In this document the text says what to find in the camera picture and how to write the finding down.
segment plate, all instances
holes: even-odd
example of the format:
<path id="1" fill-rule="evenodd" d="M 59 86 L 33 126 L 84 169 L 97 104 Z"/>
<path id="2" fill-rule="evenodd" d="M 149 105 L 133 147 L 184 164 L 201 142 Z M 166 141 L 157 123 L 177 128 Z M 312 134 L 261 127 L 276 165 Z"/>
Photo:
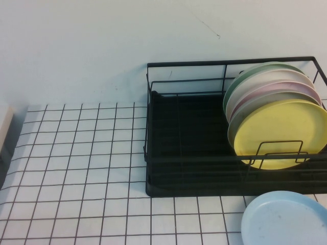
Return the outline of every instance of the plate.
<path id="1" fill-rule="evenodd" d="M 239 74 L 231 83 L 230 87 L 226 90 L 224 100 L 223 100 L 223 110 L 224 112 L 226 111 L 226 105 L 229 100 L 229 97 L 231 96 L 232 92 L 234 89 L 246 78 L 249 76 L 256 74 L 257 72 L 260 71 L 265 71 L 268 69 L 290 69 L 290 70 L 295 70 L 298 71 L 302 74 L 304 74 L 300 69 L 287 64 L 283 62 L 267 62 L 267 63 L 261 63 L 255 66 L 250 67 L 249 69 L 246 69 L 243 71 L 241 74 Z"/>
<path id="2" fill-rule="evenodd" d="M 248 205 L 241 232 L 244 245 L 325 245 L 327 210 L 299 193 L 269 192 Z"/>
<path id="3" fill-rule="evenodd" d="M 327 144 L 327 112 L 305 100 L 277 101 L 255 110 L 239 126 L 234 150 L 238 156 L 256 155 L 263 141 L 302 140 L 302 152 L 319 153 Z M 275 142 L 263 144 L 258 155 L 298 152 L 300 142 Z M 262 169 L 283 169 L 297 165 L 295 159 L 269 159 Z M 261 161 L 252 167 L 259 168 Z"/>
<path id="4" fill-rule="evenodd" d="M 321 99 L 318 95 L 318 93 L 310 86 L 303 84 L 303 83 L 299 83 L 299 82 L 295 82 L 295 81 L 291 81 L 291 80 L 275 80 L 275 81 L 271 81 L 271 83 L 258 87 L 258 88 L 252 88 L 249 89 L 249 91 L 247 93 L 245 93 L 243 96 L 240 97 L 240 99 L 235 103 L 235 105 L 233 107 L 228 107 L 229 104 L 227 104 L 227 108 L 226 108 L 226 118 L 227 121 L 230 122 L 231 117 L 233 116 L 233 114 L 237 111 L 237 109 L 244 104 L 245 102 L 247 102 L 248 100 L 261 96 L 261 95 L 265 95 L 268 94 L 270 91 L 274 91 L 274 90 L 281 90 L 281 89 L 287 89 L 289 91 L 294 91 L 294 92 L 299 92 L 302 94 L 306 94 L 309 97 L 313 98 L 313 102 L 319 106 L 322 105 L 321 103 Z"/>
<path id="5" fill-rule="evenodd" d="M 313 89 L 315 88 L 311 80 L 303 73 L 290 69 L 270 68 L 268 70 L 257 72 L 256 74 L 251 75 L 242 81 L 237 81 L 239 82 L 239 84 L 233 90 L 232 94 L 230 95 L 227 101 L 226 108 L 225 108 L 225 115 L 227 115 L 227 113 L 231 113 L 232 109 L 235 107 L 236 102 L 239 100 L 239 98 L 243 96 L 245 93 L 247 93 L 248 91 L 251 91 L 263 85 L 274 83 L 274 81 L 280 79 L 297 81 L 306 84 Z"/>

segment countertop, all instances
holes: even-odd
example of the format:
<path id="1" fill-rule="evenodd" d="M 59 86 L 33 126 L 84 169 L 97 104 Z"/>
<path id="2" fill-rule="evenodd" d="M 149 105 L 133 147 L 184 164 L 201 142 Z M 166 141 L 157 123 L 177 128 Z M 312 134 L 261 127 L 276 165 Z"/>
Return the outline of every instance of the countertop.
<path id="1" fill-rule="evenodd" d="M 146 195 L 145 123 L 142 103 L 30 107 L 0 191 L 1 245 L 242 245 L 255 197 Z"/>

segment stack of plates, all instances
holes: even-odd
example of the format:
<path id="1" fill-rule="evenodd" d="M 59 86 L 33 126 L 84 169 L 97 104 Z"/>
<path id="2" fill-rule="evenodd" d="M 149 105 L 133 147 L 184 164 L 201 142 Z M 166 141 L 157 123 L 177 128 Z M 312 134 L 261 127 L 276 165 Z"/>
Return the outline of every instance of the stack of plates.
<path id="1" fill-rule="evenodd" d="M 312 81 L 292 65 L 268 62 L 245 70 L 226 91 L 223 109 L 228 141 L 239 156 L 295 154 L 299 149 L 316 154 L 327 144 L 327 112 Z M 264 141 L 281 142 L 260 146 Z M 282 169 L 297 164 L 294 159 L 257 160 L 252 166 Z"/>

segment black wire rack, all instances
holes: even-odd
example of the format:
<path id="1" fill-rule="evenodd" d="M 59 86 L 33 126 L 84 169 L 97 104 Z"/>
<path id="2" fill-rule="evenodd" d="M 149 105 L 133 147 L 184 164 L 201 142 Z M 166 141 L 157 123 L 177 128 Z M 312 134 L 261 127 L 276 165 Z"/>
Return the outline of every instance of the black wire rack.
<path id="1" fill-rule="evenodd" d="M 327 192 L 327 147 L 319 154 L 301 150 L 303 142 L 262 142 L 256 155 L 236 156 L 228 143 L 228 122 L 222 109 L 225 87 L 234 77 L 227 77 L 229 66 L 270 61 L 313 63 L 327 86 L 327 78 L 314 57 L 291 57 L 230 61 L 165 62 L 147 66 L 148 112 L 144 145 L 147 162 L 146 193 L 151 197 L 185 197 L 204 195 L 259 195 L 274 190 L 299 193 Z M 222 67 L 215 78 L 155 80 L 149 79 L 153 68 Z M 156 84 L 216 82 L 214 91 L 157 92 Z M 259 155 L 263 144 L 294 142 L 297 152 Z M 295 167 L 280 170 L 260 169 L 266 159 L 294 159 Z M 260 168 L 251 165 L 260 161 Z"/>

